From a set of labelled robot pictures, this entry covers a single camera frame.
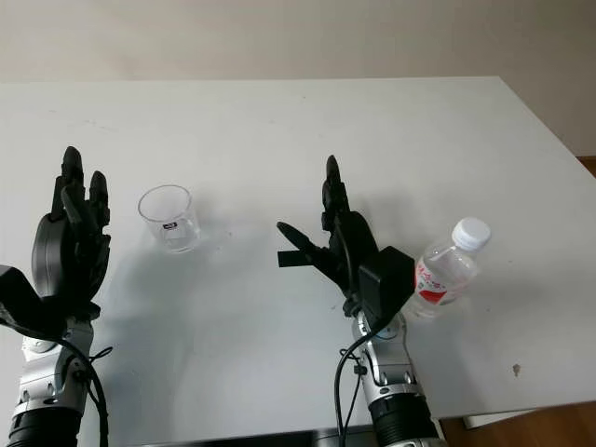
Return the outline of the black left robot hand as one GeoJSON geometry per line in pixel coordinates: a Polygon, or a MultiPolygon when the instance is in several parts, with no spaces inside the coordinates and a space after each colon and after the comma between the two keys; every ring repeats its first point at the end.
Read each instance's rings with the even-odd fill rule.
{"type": "Polygon", "coordinates": [[[84,185],[82,157],[69,146],[56,178],[50,212],[36,230],[32,272],[42,303],[65,317],[100,315],[93,302],[105,278],[111,237],[107,181],[96,170],[84,185]]]}

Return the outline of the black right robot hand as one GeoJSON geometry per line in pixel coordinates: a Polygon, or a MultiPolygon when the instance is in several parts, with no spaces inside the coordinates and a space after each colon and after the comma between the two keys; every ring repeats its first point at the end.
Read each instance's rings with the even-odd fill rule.
{"type": "Polygon", "coordinates": [[[335,156],[329,156],[326,162],[322,204],[321,225],[330,234],[329,245],[318,247],[295,227],[278,222],[277,229],[295,247],[278,253],[278,265],[315,267],[339,287],[345,297],[344,314],[350,318],[361,309],[359,266],[379,249],[365,218],[350,209],[335,156]]]}

